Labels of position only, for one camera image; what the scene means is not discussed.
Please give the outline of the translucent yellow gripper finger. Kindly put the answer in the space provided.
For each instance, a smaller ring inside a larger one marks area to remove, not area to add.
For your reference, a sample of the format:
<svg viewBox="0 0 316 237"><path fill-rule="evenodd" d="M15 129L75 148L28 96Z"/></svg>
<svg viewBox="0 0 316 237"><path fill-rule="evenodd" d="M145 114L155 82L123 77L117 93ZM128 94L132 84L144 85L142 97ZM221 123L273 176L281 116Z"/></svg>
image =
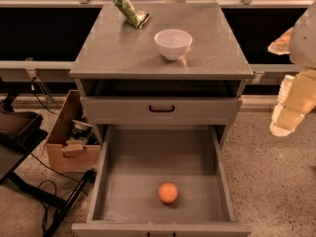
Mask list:
<svg viewBox="0 0 316 237"><path fill-rule="evenodd" d="M316 107L316 70L306 69L281 82L270 131L284 137L295 132L305 116Z"/></svg>
<svg viewBox="0 0 316 237"><path fill-rule="evenodd" d="M288 29L278 39L273 41L269 47L268 52L276 55L289 54L292 28Z"/></svg>

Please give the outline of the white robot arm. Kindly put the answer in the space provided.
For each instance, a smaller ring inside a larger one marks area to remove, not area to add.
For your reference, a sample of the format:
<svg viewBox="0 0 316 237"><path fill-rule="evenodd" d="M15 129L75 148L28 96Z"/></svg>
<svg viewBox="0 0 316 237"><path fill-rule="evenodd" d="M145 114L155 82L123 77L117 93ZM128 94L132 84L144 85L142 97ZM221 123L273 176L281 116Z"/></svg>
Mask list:
<svg viewBox="0 0 316 237"><path fill-rule="evenodd" d="M284 137L295 132L305 116L316 107L316 1L268 47L268 51L288 54L300 68L295 76L285 75L280 84L270 131Z"/></svg>

